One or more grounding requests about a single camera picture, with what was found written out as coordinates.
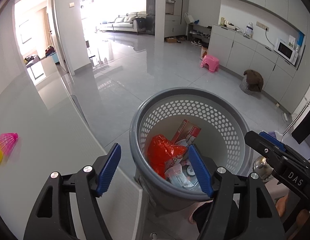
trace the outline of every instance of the pink plastic shuttlecock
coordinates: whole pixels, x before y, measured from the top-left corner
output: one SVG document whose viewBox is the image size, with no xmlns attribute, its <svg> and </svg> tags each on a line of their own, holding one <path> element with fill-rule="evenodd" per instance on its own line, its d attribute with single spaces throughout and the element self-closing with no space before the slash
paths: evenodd
<svg viewBox="0 0 310 240">
<path fill-rule="evenodd" d="M 18 139 L 17 133 L 0 134 L 0 149 L 4 155 L 9 155 Z"/>
</svg>

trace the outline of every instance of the black pants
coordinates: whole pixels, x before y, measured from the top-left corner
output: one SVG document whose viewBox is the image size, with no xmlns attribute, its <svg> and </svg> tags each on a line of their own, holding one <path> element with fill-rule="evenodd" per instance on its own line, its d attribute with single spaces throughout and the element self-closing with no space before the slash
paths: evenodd
<svg viewBox="0 0 310 240">
<path fill-rule="evenodd" d="M 197 210 L 195 210 L 195 212 L 193 213 L 193 220 L 196 222 L 199 233 L 202 231 L 208 213 L 210 209 L 213 207 L 213 203 L 214 202 L 205 203 L 204 205 L 200 206 Z M 236 233 L 237 213 L 238 213 L 238 207 L 235 201 L 233 200 L 231 206 L 230 219 L 225 233 L 225 239 L 232 239 L 237 236 Z"/>
</svg>

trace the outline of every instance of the cardboard box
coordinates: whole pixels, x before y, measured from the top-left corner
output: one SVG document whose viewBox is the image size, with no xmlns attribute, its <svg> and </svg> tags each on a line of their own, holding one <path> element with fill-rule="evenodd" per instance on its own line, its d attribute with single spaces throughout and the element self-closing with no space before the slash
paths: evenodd
<svg viewBox="0 0 310 240">
<path fill-rule="evenodd" d="M 182 139 L 186 139 L 188 145 L 191 145 L 198 136 L 201 128 L 184 119 L 177 132 L 175 133 L 172 142 L 176 143 Z"/>
<path fill-rule="evenodd" d="M 177 39 L 176 38 L 166 38 L 166 42 L 167 43 L 177 43 Z"/>
</svg>

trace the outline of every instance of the brown towel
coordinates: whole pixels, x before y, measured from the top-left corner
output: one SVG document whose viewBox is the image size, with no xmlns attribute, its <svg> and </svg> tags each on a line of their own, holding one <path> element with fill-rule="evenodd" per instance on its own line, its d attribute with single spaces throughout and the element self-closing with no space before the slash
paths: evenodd
<svg viewBox="0 0 310 240">
<path fill-rule="evenodd" d="M 264 80 L 259 72 L 248 69 L 244 71 L 244 75 L 246 75 L 246 82 L 249 84 L 248 89 L 250 91 L 262 91 Z"/>
</svg>

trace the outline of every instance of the microwave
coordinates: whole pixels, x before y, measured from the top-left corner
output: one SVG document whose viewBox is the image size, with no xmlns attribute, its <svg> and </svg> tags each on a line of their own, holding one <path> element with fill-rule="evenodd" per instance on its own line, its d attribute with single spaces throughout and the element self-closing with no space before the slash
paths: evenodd
<svg viewBox="0 0 310 240">
<path fill-rule="evenodd" d="M 281 39 L 276 40 L 274 51 L 284 57 L 287 61 L 295 65 L 297 56 L 299 55 L 292 47 Z"/>
</svg>

